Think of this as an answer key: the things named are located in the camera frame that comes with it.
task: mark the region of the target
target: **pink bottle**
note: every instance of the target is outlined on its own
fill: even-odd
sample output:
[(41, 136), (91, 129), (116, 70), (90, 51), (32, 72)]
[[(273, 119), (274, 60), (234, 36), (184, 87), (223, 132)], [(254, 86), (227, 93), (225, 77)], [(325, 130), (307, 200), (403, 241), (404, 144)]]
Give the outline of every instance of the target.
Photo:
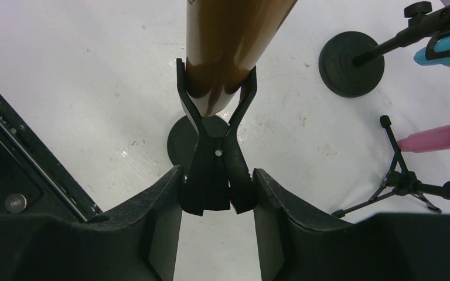
[(403, 152), (429, 152), (450, 149), (450, 125), (414, 133), (397, 142)]

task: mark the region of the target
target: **brown object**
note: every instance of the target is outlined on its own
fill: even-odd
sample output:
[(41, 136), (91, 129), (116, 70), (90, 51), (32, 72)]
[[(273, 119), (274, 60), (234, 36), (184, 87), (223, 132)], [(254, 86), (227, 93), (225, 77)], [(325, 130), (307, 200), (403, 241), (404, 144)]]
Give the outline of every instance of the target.
[(187, 92), (202, 116), (223, 110), (296, 0), (187, 0)]

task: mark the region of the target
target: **round black base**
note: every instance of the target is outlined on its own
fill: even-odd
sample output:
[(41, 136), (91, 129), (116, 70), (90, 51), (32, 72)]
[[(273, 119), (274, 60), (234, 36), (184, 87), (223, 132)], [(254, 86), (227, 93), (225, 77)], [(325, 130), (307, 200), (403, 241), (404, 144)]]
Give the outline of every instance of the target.
[[(213, 138), (223, 137), (229, 125), (218, 116), (202, 119), (208, 135)], [(175, 123), (168, 135), (166, 149), (173, 165), (180, 165), (188, 174), (199, 136), (187, 116)]]
[(356, 68), (353, 58), (377, 46), (370, 36), (356, 31), (343, 32), (325, 44), (318, 68), (327, 87), (346, 98), (368, 94), (382, 79), (384, 57)]

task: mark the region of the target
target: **brown bottle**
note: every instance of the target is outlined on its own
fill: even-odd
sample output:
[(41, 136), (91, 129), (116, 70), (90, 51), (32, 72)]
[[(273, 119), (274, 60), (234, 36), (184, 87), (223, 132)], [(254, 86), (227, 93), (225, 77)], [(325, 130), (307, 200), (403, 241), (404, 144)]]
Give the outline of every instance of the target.
[(187, 0), (187, 92), (202, 116), (223, 110), (297, 0)]

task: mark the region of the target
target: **stand base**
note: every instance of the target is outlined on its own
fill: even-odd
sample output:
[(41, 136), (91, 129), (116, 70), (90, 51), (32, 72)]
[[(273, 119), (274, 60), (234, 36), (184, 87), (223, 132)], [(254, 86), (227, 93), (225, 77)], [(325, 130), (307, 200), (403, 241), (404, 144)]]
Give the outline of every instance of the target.
[[(208, 135), (222, 138), (229, 128), (228, 123), (218, 116), (202, 119)], [(173, 165), (180, 165), (185, 174), (189, 173), (199, 136), (187, 116), (182, 117), (170, 130), (166, 149)]]
[(358, 68), (353, 59), (377, 45), (370, 36), (356, 31), (340, 33), (328, 41), (318, 61), (325, 85), (345, 98), (360, 97), (375, 89), (384, 74), (384, 57)]

